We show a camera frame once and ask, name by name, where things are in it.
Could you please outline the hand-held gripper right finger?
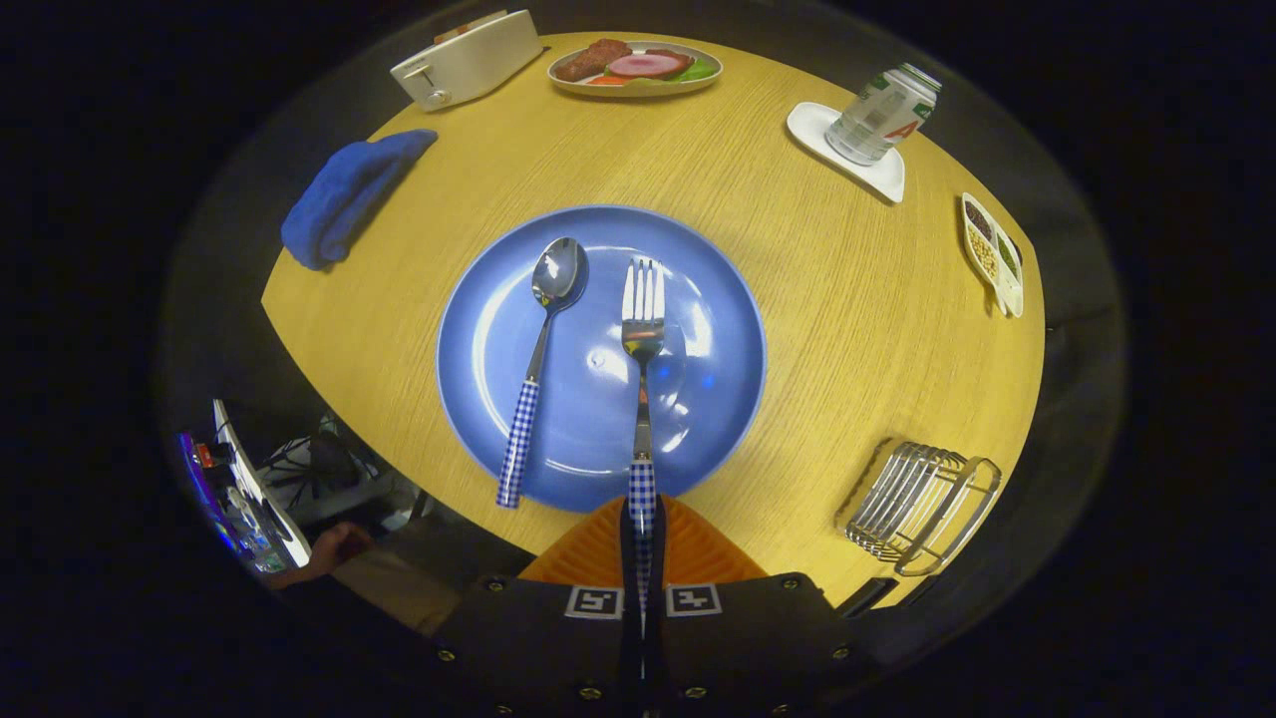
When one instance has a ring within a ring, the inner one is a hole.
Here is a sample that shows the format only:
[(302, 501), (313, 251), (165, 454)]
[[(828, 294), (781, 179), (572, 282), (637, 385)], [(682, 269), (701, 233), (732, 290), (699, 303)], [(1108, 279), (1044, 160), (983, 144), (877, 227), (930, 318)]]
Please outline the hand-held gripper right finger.
[(646, 537), (646, 709), (823, 715), (880, 677), (855, 624), (803, 573), (769, 575), (684, 504)]

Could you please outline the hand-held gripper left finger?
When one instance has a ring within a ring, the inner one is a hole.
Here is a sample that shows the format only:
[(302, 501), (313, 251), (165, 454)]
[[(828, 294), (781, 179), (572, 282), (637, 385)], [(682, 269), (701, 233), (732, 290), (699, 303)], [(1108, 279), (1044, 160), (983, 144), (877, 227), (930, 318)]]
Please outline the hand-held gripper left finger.
[(632, 717), (641, 691), (638, 599), (615, 499), (523, 573), (487, 575), (433, 636), (467, 707), (491, 717)]

